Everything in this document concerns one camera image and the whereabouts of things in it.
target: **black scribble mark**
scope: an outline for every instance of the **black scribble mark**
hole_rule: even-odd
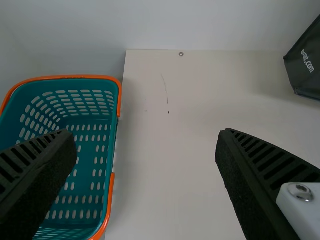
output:
[[[161,78],[163,80],[164,88],[165,88],[165,94],[166,94],[166,104],[169,104],[169,97],[168,97],[168,91],[167,91],[167,85],[164,76],[161,73]]]

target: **metal screw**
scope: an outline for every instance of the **metal screw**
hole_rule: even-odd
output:
[[[314,200],[314,195],[310,188],[301,183],[290,183],[288,185],[289,193],[303,202],[312,202]]]

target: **white wall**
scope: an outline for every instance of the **white wall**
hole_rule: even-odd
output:
[[[0,22],[0,103],[13,85],[41,74],[40,66]]]
[[[319,0],[3,0],[0,19],[46,74],[121,78],[125,49],[288,51]]]

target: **black fabric bag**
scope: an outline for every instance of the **black fabric bag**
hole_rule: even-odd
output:
[[[295,94],[320,100],[320,16],[283,59]]]

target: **white table surface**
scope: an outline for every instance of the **white table surface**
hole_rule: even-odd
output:
[[[283,52],[128,50],[108,240],[244,240],[215,163],[234,128],[320,167],[320,103]]]

